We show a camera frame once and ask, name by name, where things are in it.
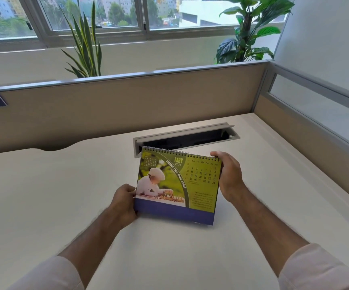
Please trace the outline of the person's right hand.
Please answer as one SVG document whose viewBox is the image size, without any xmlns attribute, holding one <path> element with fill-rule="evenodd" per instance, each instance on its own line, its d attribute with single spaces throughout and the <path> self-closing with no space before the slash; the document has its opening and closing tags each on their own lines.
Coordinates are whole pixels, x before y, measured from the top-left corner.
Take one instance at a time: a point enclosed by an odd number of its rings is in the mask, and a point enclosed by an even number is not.
<svg viewBox="0 0 349 290">
<path fill-rule="evenodd" d="M 227 153 L 227 160 L 221 160 L 221 162 L 219 188 L 224 198 L 234 205 L 247 189 L 243 181 L 240 163 L 229 153 Z"/>
</svg>

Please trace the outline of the person's left hand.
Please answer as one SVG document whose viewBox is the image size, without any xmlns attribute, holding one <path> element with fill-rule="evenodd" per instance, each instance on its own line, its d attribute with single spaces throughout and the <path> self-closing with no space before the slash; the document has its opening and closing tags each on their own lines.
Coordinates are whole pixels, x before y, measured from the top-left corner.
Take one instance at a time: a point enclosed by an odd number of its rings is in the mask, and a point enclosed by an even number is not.
<svg viewBox="0 0 349 290">
<path fill-rule="evenodd" d="M 123 191 L 123 185 L 116 190 L 108 209 L 111 223 L 118 231 L 138 218 L 138 214 L 134 210 L 134 201 L 135 193 Z"/>
</svg>

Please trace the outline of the green spiral desk calendar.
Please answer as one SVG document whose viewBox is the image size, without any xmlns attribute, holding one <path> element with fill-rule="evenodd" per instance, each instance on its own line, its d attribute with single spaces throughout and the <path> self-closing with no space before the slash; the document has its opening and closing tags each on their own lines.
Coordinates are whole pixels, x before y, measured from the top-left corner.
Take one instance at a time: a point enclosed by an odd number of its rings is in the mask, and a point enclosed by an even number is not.
<svg viewBox="0 0 349 290">
<path fill-rule="evenodd" d="M 212 226 L 221 170 L 215 156 L 143 146 L 134 210 Z"/>
</svg>

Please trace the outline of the person's left forearm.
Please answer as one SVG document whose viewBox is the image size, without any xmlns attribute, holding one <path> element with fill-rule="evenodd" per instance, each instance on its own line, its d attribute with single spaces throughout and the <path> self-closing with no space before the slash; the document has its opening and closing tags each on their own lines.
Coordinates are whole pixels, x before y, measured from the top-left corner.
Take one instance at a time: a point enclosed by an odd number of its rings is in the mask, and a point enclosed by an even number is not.
<svg viewBox="0 0 349 290">
<path fill-rule="evenodd" d="M 41 262 L 7 290 L 85 290 L 122 229 L 120 210 L 107 208 L 56 256 Z"/>
</svg>

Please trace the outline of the person's right forearm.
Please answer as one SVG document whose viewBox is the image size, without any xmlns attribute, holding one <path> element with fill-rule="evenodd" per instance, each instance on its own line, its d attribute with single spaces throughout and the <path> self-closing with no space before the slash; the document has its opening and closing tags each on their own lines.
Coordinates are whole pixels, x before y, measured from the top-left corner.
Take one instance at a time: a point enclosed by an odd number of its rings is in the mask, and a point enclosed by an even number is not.
<svg viewBox="0 0 349 290">
<path fill-rule="evenodd" d="M 231 187 L 224 196 L 255 238 L 280 290 L 349 290 L 349 267 L 297 234 L 245 185 Z"/>
</svg>

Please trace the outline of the beige desk partition panel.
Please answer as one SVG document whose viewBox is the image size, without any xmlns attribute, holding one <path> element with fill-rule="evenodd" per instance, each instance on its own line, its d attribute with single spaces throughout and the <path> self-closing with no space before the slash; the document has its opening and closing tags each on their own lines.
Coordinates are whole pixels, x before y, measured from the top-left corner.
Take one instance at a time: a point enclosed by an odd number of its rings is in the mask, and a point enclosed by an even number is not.
<svg viewBox="0 0 349 290">
<path fill-rule="evenodd" d="M 0 153 L 250 113 L 267 63 L 0 87 Z"/>
</svg>

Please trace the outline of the glass side partition panel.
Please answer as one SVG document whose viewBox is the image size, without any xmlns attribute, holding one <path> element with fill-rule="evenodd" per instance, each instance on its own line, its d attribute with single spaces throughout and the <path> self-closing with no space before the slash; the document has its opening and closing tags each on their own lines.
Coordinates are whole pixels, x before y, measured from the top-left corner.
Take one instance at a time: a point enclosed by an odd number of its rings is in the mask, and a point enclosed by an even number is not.
<svg viewBox="0 0 349 290">
<path fill-rule="evenodd" d="M 268 62 L 252 111 L 349 194 L 349 91 Z"/>
</svg>

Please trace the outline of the broad-leaf green plant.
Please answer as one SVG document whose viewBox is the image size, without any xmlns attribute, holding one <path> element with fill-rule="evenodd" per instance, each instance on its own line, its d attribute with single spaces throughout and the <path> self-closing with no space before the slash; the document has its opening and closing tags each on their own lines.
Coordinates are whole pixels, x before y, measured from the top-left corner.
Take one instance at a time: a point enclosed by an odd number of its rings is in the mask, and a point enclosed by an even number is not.
<svg viewBox="0 0 349 290">
<path fill-rule="evenodd" d="M 261 61 L 265 55 L 274 59 L 268 47 L 254 47 L 256 40 L 281 34 L 277 26 L 270 26 L 274 19 L 291 13 L 294 3 L 290 0 L 225 0 L 239 6 L 225 9 L 220 15 L 235 15 L 238 26 L 235 37 L 228 38 L 217 48 L 216 64 Z"/>
</svg>

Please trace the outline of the spiky snake plant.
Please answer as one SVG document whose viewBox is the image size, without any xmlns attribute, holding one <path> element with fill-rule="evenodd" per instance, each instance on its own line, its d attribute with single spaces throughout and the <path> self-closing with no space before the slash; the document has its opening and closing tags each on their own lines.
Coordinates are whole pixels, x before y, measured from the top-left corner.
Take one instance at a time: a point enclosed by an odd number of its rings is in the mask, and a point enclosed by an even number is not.
<svg viewBox="0 0 349 290">
<path fill-rule="evenodd" d="M 67 53 L 62 52 L 70 58 L 75 65 L 68 63 L 70 68 L 65 68 L 66 71 L 74 74 L 77 78 L 100 77 L 102 65 L 102 48 L 100 41 L 96 37 L 96 2 L 93 1 L 91 8 L 91 25 L 85 14 L 79 15 L 76 19 L 72 15 L 73 23 L 69 21 L 64 11 L 61 12 L 69 26 L 73 40 L 75 42 L 74 50 L 78 59 Z"/>
</svg>

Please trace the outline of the aluminium sliding window frame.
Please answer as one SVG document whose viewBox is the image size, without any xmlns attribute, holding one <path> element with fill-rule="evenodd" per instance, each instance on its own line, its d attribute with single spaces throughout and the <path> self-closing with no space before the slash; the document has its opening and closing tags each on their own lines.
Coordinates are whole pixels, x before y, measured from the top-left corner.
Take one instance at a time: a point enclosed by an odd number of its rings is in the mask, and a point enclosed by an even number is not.
<svg viewBox="0 0 349 290">
<path fill-rule="evenodd" d="M 96 37 L 102 46 L 130 42 L 235 36 L 239 6 L 225 0 L 0 0 L 0 52 L 74 47 L 69 26 L 85 14 L 91 25 L 96 2 Z M 270 26 L 283 29 L 288 14 Z"/>
</svg>

